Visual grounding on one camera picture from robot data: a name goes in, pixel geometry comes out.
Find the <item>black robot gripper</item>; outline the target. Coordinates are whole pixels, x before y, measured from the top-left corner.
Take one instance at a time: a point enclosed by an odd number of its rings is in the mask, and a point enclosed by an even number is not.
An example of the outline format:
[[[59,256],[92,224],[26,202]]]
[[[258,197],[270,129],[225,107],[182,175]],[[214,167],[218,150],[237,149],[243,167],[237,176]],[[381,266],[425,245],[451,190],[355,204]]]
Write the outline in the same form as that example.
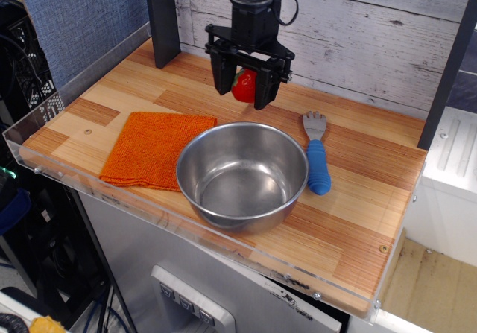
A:
[[[206,26],[215,89],[220,95],[228,93],[238,66],[254,70],[254,108],[263,110],[275,100],[280,83],[291,80],[294,53],[277,39],[279,27],[291,23],[280,18],[282,0],[230,1],[231,26]]]

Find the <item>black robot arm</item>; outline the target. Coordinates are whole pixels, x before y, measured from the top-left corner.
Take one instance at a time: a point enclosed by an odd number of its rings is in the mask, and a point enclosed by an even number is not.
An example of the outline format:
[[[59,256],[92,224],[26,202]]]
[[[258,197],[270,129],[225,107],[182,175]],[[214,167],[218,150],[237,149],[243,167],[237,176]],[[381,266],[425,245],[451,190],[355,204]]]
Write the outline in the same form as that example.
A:
[[[224,95],[233,87],[240,66],[256,73],[254,108],[264,109],[274,101],[279,85],[291,80],[294,53],[277,40],[279,27],[289,26],[280,18],[282,0],[230,0],[232,23],[229,28],[207,25],[215,88]]]

